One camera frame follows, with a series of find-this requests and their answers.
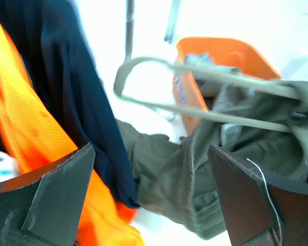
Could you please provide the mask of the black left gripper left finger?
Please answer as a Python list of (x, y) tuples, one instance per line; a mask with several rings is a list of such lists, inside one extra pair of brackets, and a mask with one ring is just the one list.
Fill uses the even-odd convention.
[(74, 245), (94, 159), (87, 144), (0, 182), (0, 245)]

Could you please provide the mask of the olive green shorts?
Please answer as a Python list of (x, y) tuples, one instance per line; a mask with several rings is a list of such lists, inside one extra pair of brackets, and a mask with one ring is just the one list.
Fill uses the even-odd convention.
[(226, 86), (217, 100), (223, 113), (285, 124), (288, 133), (218, 122), (202, 121), (179, 144), (162, 134), (138, 132), (119, 121), (127, 150), (138, 204), (184, 225), (208, 240), (225, 231), (216, 182), (231, 183), (225, 173), (228, 158), (214, 158), (208, 149), (217, 145), (236, 158), (249, 159), (255, 170), (265, 169), (294, 180), (308, 178), (308, 82), (284, 81), (298, 100), (257, 93), (244, 101), (232, 99)]

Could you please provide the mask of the beige hanger of olive shorts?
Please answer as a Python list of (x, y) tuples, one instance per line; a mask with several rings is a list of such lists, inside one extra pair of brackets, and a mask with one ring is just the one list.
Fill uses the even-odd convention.
[(194, 71), (197, 73), (201, 73), (206, 78), (214, 79), (219, 83), (230, 83), (238, 87), (244, 88), (253, 88), (257, 89), (261, 92), (277, 95), (286, 98), (298, 99), (299, 94), (295, 89), (288, 86), (280, 86), (273, 82), (270, 82), (265, 79), (257, 79), (251, 76), (248, 77), (237, 77), (230, 74), (224, 74), (218, 71), (212, 71), (201, 67), (189, 66), (180, 63), (170, 64), (169, 62), (156, 58), (156, 57), (136, 57), (131, 60), (123, 63), (117, 70), (117, 74), (115, 77), (115, 81), (113, 84), (113, 91), (116, 97), (120, 100), (132, 102), (134, 104), (157, 107), (160, 109), (164, 109), (167, 111), (174, 111), (181, 115), (188, 115), (190, 117), (205, 119), (209, 121), (215, 122), (224, 122), (224, 123), (233, 123), (239, 124), (242, 126), (260, 128), (271, 131), (279, 131), (279, 132), (289, 132), (288, 126), (277, 124), (268, 121), (261, 121), (256, 119), (238, 117), (227, 115), (223, 113), (219, 113), (216, 111), (209, 111), (208, 107), (197, 87), (197, 84), (194, 80), (189, 78), (189, 85), (186, 83), (179, 81), (178, 86), (174, 86), (174, 89), (182, 89), (183, 93), (179, 96), (179, 104), (177, 105), (169, 105), (158, 102), (149, 102), (149, 101), (141, 101), (134, 99), (130, 96), (123, 95), (123, 90), (126, 84), (127, 77), (129, 73), (133, 70), (133, 68), (143, 62), (155, 62), (159, 63), (167, 67), (170, 70), (174, 70), (176, 75), (182, 76), (190, 76), (190, 72)]

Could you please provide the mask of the grey shorts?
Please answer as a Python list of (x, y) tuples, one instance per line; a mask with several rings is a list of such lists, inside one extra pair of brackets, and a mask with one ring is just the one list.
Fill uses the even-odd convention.
[[(235, 76), (243, 76), (241, 70), (237, 67), (215, 65), (208, 53), (200, 55), (188, 54), (185, 56), (183, 64)], [(228, 109), (255, 95), (254, 89), (236, 87), (228, 83), (218, 83), (214, 79), (205, 78), (202, 74), (195, 71), (192, 71), (192, 74), (203, 98), (207, 101), (207, 106), (211, 110), (222, 111)], [(240, 125), (223, 124), (221, 126), (221, 146), (231, 151), (235, 147), (241, 131), (242, 126)]]

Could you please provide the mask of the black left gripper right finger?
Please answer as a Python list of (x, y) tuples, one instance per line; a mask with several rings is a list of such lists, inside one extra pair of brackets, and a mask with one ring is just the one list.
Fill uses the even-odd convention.
[(210, 146), (221, 210), (232, 245), (308, 245), (308, 184), (258, 169)]

